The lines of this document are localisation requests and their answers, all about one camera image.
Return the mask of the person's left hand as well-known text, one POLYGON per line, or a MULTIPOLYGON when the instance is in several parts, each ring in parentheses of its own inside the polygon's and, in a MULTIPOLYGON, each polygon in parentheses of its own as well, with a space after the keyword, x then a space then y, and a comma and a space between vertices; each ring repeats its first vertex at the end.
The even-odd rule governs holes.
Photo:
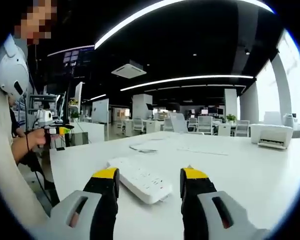
POLYGON ((26 144, 28 150, 32 150, 35 146, 45 145, 48 140, 59 138, 58 134, 46 133, 44 128, 38 128, 26 134, 26 144))

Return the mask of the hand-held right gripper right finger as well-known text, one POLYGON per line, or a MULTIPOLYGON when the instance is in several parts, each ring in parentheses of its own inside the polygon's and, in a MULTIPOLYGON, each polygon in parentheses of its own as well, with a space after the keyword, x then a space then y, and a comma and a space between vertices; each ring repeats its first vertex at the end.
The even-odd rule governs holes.
POLYGON ((247 210, 218 191, 200 170, 180 169, 180 198, 185 240, 264 240, 269 234, 252 224, 247 210))

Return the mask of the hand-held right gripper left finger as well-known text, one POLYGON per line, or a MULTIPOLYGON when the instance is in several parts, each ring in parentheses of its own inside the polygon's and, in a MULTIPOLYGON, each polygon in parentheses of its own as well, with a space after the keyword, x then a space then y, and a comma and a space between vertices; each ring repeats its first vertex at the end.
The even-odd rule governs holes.
POLYGON ((120 170, 95 172, 83 190, 61 200, 50 218, 33 227, 36 240, 112 240, 118 213, 120 170))

